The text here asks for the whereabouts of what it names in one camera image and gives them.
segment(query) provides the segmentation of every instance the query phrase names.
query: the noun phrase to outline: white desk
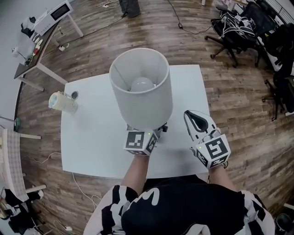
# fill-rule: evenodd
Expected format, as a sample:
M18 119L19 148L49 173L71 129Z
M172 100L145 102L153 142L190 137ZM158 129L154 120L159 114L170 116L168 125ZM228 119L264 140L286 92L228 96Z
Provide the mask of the white desk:
M70 22L72 23L74 29L77 31L77 33L79 34L80 37L83 37L83 33L80 30L80 28L78 27L78 25L76 24L76 22L74 21L74 19L71 17L71 15L68 15L68 18L70 20ZM14 75L14 79L19 79L22 82L24 82L25 84L34 87L40 91L44 91L44 87L41 87L37 84L34 84L30 81L28 81L27 79L23 78L23 76L28 73L29 71L38 68L41 71L43 71L44 73L48 74L50 77L54 78L55 80L57 80L58 82L62 83L62 84L66 84L67 81L64 80L62 77L60 77L59 75L57 75L56 73L54 73L53 71L51 71L50 69L48 69L47 67L45 67L42 63L41 63L41 59L44 55L44 52L49 44L49 42L51 41L53 44L55 44L57 47L59 47L59 43L56 41L56 39L53 38L53 34L55 33L57 26L58 26L59 22L56 23L55 25L53 25L43 36L41 36L40 38L43 39L43 43L40 46L40 51L37 55L34 56L31 64L29 66L25 66L22 64L18 65L16 74Z
M23 172L20 158L19 142L20 137L40 140L41 136L20 134L12 130L4 129L0 131L2 137L3 161L0 160L0 175L3 178L5 187L10 189L15 197L21 201L28 200L27 193L45 189L46 185L27 189L23 181Z
M150 157L148 178L165 178L206 173L194 157L192 140L184 123L184 111L209 114L205 87L199 65L170 66L173 112ZM65 92L77 90L78 109L74 115L62 112L62 168L74 173L124 177L133 156L123 150L126 123L120 115L109 75L67 83Z

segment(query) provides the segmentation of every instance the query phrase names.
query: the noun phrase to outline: white cable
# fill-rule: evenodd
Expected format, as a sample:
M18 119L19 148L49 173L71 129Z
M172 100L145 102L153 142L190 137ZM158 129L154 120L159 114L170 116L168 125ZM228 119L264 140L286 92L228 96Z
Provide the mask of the white cable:
M56 230L57 230L61 235L63 235L63 234L59 231L59 229L56 227L55 222L57 222L57 223L59 223L59 222L58 222L57 220L54 220L54 221L53 221L53 225L55 226Z
M73 180L75 181L75 183L77 184L77 186L78 186L78 188L79 188L79 190L82 192L82 194L84 194L87 198L89 198L91 201L92 201L92 203L93 203L93 205L94 205L94 210L96 209L96 206L97 206L97 204L93 201L93 197L94 196L96 196L96 197L98 197L97 195L93 195L92 196L92 199L90 198L90 197L88 197L82 190L81 190L81 188L80 188L80 186L78 185L78 183L77 183L77 181L75 180L75 178L74 178L74 173L72 172L72 174L73 174Z
M105 0L98 4L98 7L104 7L104 8L116 8L119 6L118 3L119 0Z
M50 158L50 156L52 155L52 154L54 154L54 153L56 153L56 154L61 154L61 153L59 153L59 152L53 152L53 153L51 153L48 157L47 157L47 159L46 160L44 160L43 162L39 162L39 161L37 161L37 160L35 160L34 158L32 158L32 157L28 157L28 156L26 156L26 157L28 157L28 158L30 158L30 159L32 159L32 160L34 160L35 162L39 162L39 163L41 163L41 164L43 164L44 162L46 162L49 158ZM72 172L72 174L73 174L73 180L75 181L75 183L77 184L77 186L79 187L79 190L82 192L82 194L84 194L87 198L89 198L82 190L81 190L81 188L80 188L80 186L78 185L78 183L77 183L77 181L75 180L75 178L74 178L74 173ZM97 206L97 204L93 201L93 197L98 197L97 195L93 195L92 196L92 198L89 198L92 202L93 202L93 205L94 205L94 210L96 209L96 206Z
M39 161L37 161L36 159L34 159L34 158L32 158L32 157L29 157L29 156L26 156L26 157L28 157L28 158L34 160L35 162L39 162L39 163L43 164L43 163L46 162L46 161L50 158L50 156L51 156L52 154L54 154L54 153L56 153L56 154L61 154L61 153L59 153L59 152L53 152L53 153L51 153L51 154L47 157L47 159L46 159L45 161L43 161L43 162L39 162Z

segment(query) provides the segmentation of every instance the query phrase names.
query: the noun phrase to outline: chair leg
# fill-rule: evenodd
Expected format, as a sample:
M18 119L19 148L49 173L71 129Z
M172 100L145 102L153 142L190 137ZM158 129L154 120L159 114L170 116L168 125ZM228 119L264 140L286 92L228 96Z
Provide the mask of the chair leg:
M281 96L277 93L277 89L275 89L268 80L265 81L265 84L269 85L271 93L272 93L273 96L272 97L264 97L264 98L262 98L262 102L265 102L266 100L274 100L275 101L275 104L276 104L275 117L273 117L271 119L272 121L275 121L277 119L277 111L279 109L279 106L281 106L280 113L283 113L285 111L284 110L284 105L283 105L283 103L281 101Z
M277 119L277 109L279 108L279 103L275 100L276 103L276 109L275 109L275 117L273 117L271 120L275 121Z
M235 57L235 54L234 54L234 52L233 52L233 50L230 48L230 47L227 47L227 50L229 51L229 53L231 54L231 56L232 56L232 58L233 58L233 60L234 60L234 64L233 64L233 67L234 68L236 68L237 66L238 66L238 61L237 61L237 59L236 59L236 57Z
M223 50L225 49L225 47L221 47L215 54L211 54L210 58L214 59L218 54L220 54Z
M214 38L214 37L207 36L207 35L204 37L204 39L205 39L205 40L207 40L207 39L211 39L211 40L213 40L214 42L217 42L217 43L219 43L219 44L222 44L222 45L224 44L224 42L223 42L222 40L219 40L219 39L216 39L216 38Z
M260 60L260 58L261 58L261 51L258 51L257 61L256 61L256 63L254 64L255 67L258 67L258 64L259 64L259 60Z

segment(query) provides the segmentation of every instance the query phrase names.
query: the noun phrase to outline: forearm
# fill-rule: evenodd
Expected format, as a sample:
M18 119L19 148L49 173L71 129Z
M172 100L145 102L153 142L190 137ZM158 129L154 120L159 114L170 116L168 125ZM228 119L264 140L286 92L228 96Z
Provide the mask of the forearm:
M134 156L121 185L132 188L140 195L145 184L148 164L149 156Z
M235 185L222 166L209 169L209 178L212 184L221 185L230 190L237 191Z

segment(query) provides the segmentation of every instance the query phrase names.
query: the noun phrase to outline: light bulb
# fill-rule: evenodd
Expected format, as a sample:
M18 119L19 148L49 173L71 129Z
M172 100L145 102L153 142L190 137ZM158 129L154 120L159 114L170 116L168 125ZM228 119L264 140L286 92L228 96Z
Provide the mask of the light bulb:
M154 88L153 82L145 77L137 78L133 81L131 86L132 92L142 92Z

